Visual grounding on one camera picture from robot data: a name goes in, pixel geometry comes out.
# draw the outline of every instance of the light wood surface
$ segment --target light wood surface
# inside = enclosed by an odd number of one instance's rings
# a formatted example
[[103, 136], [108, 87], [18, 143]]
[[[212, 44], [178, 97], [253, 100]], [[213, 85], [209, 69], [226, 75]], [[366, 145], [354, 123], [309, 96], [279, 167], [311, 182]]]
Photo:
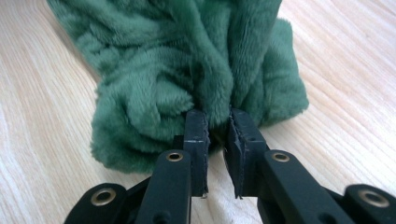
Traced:
[[[285, 0], [310, 100], [262, 130], [323, 186], [366, 183], [396, 195], [396, 2]], [[90, 153], [97, 77], [44, 0], [0, 1], [0, 223], [62, 223], [81, 195], [146, 175], [107, 170]], [[260, 223], [256, 200], [233, 197], [222, 155], [191, 223]]]

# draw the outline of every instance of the metal rivet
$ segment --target metal rivet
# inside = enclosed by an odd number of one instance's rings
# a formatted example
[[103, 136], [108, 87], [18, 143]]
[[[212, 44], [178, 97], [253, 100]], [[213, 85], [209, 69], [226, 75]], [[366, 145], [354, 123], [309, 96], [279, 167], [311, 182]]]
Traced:
[[181, 160], [183, 160], [183, 154], [176, 153], [176, 152], [169, 153], [166, 156], [166, 159], [168, 159], [169, 161], [181, 161]]
[[366, 203], [375, 206], [385, 208], [389, 206], [389, 201], [384, 196], [368, 189], [361, 189], [358, 191], [359, 197]]
[[276, 161], [281, 161], [281, 162], [287, 162], [290, 160], [289, 156], [287, 156], [286, 154], [280, 153], [280, 152], [276, 152], [272, 155], [272, 158]]
[[91, 197], [91, 203], [95, 206], [103, 206], [108, 203], [111, 203], [116, 198], [116, 191], [114, 189], [99, 189], [96, 191]]

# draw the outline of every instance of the fabric fold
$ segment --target fabric fold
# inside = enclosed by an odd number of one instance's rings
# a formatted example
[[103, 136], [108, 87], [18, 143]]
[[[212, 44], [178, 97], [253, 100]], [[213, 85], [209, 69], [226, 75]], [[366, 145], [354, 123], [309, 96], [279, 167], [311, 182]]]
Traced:
[[258, 126], [308, 106], [280, 0], [48, 0], [101, 78], [92, 155], [147, 172], [202, 109], [221, 136], [230, 105]]

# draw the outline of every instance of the clamp jaw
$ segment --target clamp jaw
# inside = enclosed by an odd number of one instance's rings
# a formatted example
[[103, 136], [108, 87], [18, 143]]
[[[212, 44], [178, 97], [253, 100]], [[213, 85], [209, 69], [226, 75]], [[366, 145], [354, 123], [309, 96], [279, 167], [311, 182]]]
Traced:
[[[323, 188], [289, 152], [270, 150], [250, 116], [232, 109], [223, 151], [235, 198], [257, 197], [263, 223], [396, 223], [396, 199], [368, 185], [344, 196]], [[205, 114], [189, 111], [183, 136], [157, 160], [151, 177], [131, 189], [88, 190], [65, 223], [190, 223], [191, 197], [205, 197], [208, 148]]]

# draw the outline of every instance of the green plush cloth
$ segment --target green plush cloth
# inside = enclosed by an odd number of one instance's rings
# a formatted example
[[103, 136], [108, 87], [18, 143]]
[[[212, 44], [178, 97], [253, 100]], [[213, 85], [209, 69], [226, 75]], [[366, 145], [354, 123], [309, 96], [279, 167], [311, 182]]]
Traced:
[[97, 71], [92, 155], [105, 167], [146, 172], [205, 111], [221, 133], [230, 105], [258, 126], [307, 108], [281, 0], [48, 0]]

